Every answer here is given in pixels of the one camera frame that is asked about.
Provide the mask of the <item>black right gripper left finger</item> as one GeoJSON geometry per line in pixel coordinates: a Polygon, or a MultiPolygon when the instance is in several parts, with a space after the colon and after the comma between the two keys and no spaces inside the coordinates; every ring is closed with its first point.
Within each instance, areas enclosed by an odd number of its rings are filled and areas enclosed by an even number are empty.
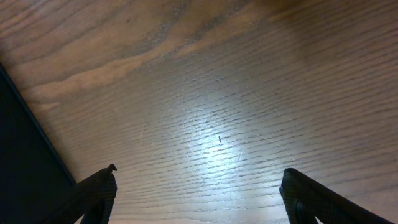
{"type": "Polygon", "coordinates": [[[116,198],[117,184],[110,164],[72,189],[58,196],[49,211],[40,218],[41,223],[97,223],[107,224],[116,198]]]}

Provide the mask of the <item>black gift box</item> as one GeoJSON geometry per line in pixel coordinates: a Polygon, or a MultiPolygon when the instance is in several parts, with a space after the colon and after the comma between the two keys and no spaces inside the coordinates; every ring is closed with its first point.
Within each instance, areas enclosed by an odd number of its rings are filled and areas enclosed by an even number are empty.
{"type": "Polygon", "coordinates": [[[76,185],[19,90],[1,69],[1,223],[76,185]]]}

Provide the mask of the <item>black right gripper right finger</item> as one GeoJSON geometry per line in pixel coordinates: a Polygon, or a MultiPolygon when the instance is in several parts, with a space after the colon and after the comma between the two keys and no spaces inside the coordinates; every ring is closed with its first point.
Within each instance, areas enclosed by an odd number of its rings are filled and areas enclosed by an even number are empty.
{"type": "Polygon", "coordinates": [[[389,223],[296,169],[284,171],[280,186],[290,223],[389,223]]]}

